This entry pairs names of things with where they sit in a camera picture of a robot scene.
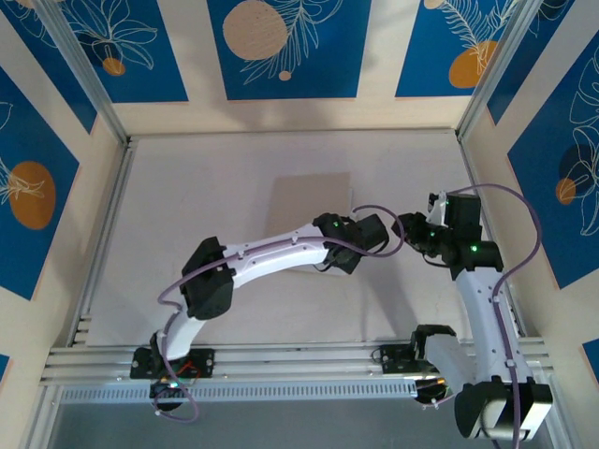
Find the brown cardboard folder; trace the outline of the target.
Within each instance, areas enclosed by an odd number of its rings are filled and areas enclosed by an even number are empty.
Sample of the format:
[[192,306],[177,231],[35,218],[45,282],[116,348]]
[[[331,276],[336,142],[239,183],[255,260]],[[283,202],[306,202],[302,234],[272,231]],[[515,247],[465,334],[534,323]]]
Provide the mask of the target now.
[[350,187],[349,172],[277,178],[271,190],[264,237],[298,229],[325,212],[351,216],[347,208]]

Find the black right base electronics board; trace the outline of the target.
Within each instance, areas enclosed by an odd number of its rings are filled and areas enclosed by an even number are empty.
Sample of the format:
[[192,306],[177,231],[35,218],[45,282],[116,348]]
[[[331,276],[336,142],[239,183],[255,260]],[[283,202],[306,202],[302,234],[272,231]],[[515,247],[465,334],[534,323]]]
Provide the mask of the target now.
[[445,378],[416,380],[416,401],[423,409],[438,409],[455,397]]

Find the black base electronics board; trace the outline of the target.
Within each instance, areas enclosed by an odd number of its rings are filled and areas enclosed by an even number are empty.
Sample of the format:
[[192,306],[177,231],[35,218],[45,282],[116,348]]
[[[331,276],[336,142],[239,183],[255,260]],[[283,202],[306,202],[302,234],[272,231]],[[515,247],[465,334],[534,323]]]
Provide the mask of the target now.
[[150,385],[149,398],[158,413],[170,413],[179,408],[185,396],[179,384],[167,378]]
[[416,380],[416,401],[423,409],[438,409],[455,397],[445,378]]

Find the black left base electronics board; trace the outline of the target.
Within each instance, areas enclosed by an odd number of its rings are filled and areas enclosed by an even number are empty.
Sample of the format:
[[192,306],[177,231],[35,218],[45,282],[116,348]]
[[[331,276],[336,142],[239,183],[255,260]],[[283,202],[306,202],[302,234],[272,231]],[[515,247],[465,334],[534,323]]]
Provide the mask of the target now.
[[149,398],[158,413],[170,413],[179,408],[185,396],[179,384],[167,378],[150,385]]

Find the blue floral wall panel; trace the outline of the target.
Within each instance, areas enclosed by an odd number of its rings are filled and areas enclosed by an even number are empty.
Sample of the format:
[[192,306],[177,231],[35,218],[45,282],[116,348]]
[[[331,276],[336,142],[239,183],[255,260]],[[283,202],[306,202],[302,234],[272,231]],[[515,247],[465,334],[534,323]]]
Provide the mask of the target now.
[[112,102],[188,100],[157,0],[65,0],[60,8]]
[[396,96],[472,94],[520,0],[420,0]]
[[207,0],[229,101],[354,98],[372,0]]
[[554,278],[565,287],[599,268],[599,37],[512,146],[520,190],[536,210]]
[[78,170],[0,67],[0,287],[33,298]]

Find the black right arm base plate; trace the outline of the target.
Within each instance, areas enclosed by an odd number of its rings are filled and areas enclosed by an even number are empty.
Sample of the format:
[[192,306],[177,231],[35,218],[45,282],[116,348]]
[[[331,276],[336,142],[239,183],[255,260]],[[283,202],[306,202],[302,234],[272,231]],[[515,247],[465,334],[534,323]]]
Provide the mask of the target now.
[[384,344],[379,347],[384,374],[438,374],[439,370],[412,344]]

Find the aluminium front frame rail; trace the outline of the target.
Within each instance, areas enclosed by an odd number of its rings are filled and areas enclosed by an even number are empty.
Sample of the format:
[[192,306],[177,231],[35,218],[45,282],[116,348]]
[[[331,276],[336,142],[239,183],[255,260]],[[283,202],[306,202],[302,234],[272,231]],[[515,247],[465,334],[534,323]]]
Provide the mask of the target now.
[[[316,381],[381,378],[383,343],[211,344],[212,360],[200,369],[214,381]],[[133,346],[52,348],[40,383],[116,384],[130,381]]]

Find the aluminium right corner post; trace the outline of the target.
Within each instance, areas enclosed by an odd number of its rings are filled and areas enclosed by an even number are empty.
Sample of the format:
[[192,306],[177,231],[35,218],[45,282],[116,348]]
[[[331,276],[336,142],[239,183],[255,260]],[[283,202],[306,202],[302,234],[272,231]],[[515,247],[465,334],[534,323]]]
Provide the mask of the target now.
[[514,15],[507,23],[489,64],[475,87],[471,99],[456,126],[456,138],[462,144],[472,130],[478,116],[486,107],[490,96],[509,66],[533,22],[543,0],[519,0]]

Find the aluminium corner post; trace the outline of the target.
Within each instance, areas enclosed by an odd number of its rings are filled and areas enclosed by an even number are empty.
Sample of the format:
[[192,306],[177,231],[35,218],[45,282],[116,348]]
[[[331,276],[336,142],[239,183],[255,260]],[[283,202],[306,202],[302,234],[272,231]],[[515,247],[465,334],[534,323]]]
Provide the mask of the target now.
[[533,22],[543,0],[519,0],[514,15],[507,23],[489,64],[475,87],[471,99],[456,126],[456,138],[462,144],[472,130],[478,116],[486,107],[490,96],[509,66]]
[[124,130],[107,91],[59,6],[53,0],[32,0],[32,4],[96,112],[102,117],[116,140],[127,148],[129,135]]

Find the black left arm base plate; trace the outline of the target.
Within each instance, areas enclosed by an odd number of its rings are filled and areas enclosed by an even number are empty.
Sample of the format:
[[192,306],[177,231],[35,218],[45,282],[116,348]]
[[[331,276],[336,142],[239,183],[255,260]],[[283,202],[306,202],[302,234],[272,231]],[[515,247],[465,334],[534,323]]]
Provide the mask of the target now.
[[[171,370],[184,380],[211,378],[214,368],[213,349],[192,349],[182,358],[170,361]],[[163,358],[150,348],[140,347],[133,354],[129,377],[134,380],[171,378]]]

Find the aluminium left side rail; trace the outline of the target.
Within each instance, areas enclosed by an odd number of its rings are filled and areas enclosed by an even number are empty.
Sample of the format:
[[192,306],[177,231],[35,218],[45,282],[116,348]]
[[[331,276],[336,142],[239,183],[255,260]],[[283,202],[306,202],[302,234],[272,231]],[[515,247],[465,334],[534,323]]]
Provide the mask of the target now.
[[78,301],[70,313],[68,332],[66,333],[66,347],[76,343],[76,335],[81,318],[90,309],[103,273],[105,261],[110,247],[113,227],[122,203],[122,197],[127,184],[133,163],[137,142],[129,137],[126,145],[118,153],[116,162],[110,168],[108,184],[98,209],[91,234],[91,249],[86,255],[86,265],[82,272],[83,279],[80,286]]

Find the aluminium left corner post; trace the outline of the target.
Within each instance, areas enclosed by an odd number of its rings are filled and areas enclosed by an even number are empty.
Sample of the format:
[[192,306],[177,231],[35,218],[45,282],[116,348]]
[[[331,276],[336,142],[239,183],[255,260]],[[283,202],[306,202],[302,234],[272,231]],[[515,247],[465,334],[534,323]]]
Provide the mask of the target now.
[[116,140],[127,148],[129,135],[124,130],[107,91],[59,6],[53,0],[32,0],[32,4],[96,112],[102,117]]

